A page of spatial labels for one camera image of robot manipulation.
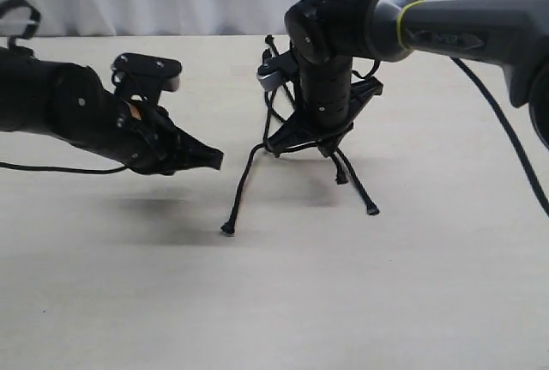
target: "yellow ring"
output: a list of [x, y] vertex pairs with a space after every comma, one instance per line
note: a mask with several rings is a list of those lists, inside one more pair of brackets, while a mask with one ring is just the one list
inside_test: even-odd
[[406, 5], [402, 10], [401, 13], [398, 15], [398, 18], [396, 19], [396, 38], [398, 39], [398, 43], [402, 48], [407, 50], [407, 46], [404, 45], [404, 40], [402, 39], [402, 17], [404, 14], [406, 14], [406, 11], [408, 11], [410, 8], [412, 8], [414, 5], [417, 5], [418, 3], [423, 3], [424, 0], [418, 0], [414, 1], [413, 3], [409, 3]]

